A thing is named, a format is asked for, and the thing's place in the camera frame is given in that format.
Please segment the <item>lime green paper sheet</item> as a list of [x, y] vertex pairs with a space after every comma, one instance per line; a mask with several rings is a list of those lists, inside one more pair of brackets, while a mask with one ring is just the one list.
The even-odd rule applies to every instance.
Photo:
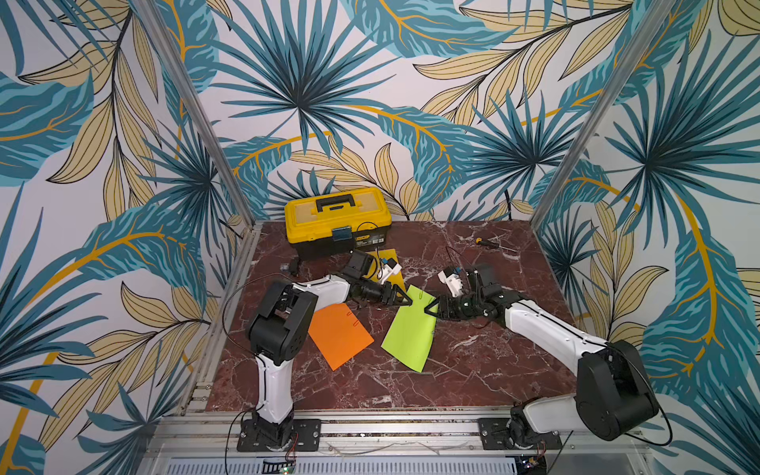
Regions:
[[399, 362], [421, 373], [433, 345], [437, 319], [426, 312], [435, 297], [416, 286], [407, 290], [411, 306], [400, 307], [381, 347]]

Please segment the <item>yellow paper sheet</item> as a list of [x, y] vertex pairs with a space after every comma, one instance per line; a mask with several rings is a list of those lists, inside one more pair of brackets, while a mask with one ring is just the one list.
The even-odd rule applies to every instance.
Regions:
[[390, 282], [406, 290], [406, 285], [401, 273], [401, 265], [395, 249], [376, 249], [368, 251], [370, 255], [370, 269], [367, 277], [373, 282]]

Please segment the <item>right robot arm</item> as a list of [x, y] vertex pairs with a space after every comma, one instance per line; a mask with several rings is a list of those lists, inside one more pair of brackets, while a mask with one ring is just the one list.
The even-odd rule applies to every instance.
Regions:
[[509, 449], [558, 448], [562, 433], [602, 441], [629, 435], [661, 413], [642, 359], [629, 342], [608, 342], [576, 329], [524, 294], [497, 282], [489, 265], [447, 267], [437, 275], [447, 293], [425, 307], [439, 320], [484, 318], [531, 340], [576, 378], [571, 393], [512, 407], [501, 429], [481, 429]]

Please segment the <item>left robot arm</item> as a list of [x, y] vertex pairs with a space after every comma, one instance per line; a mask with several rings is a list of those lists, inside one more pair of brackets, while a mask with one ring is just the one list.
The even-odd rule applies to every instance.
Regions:
[[267, 288], [247, 329], [249, 352], [257, 365], [258, 398], [251, 419], [243, 423], [239, 451], [247, 443], [270, 450], [296, 447], [292, 366], [316, 312], [350, 299], [391, 308], [413, 304], [398, 285], [368, 278], [370, 261], [368, 253], [354, 251], [337, 274], [309, 282], [280, 279]]

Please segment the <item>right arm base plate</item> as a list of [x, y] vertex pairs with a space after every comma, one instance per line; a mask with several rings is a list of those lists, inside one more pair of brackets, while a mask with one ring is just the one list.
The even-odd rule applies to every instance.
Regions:
[[477, 420], [484, 450], [560, 449], [559, 433], [536, 433], [522, 420], [482, 418]]

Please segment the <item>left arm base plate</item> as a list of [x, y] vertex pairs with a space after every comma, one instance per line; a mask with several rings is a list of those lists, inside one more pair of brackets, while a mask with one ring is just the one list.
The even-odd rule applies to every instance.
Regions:
[[315, 419], [286, 420], [281, 425], [259, 418], [246, 420], [237, 441], [237, 451], [285, 451], [294, 448], [298, 453], [317, 452], [321, 433], [322, 422]]

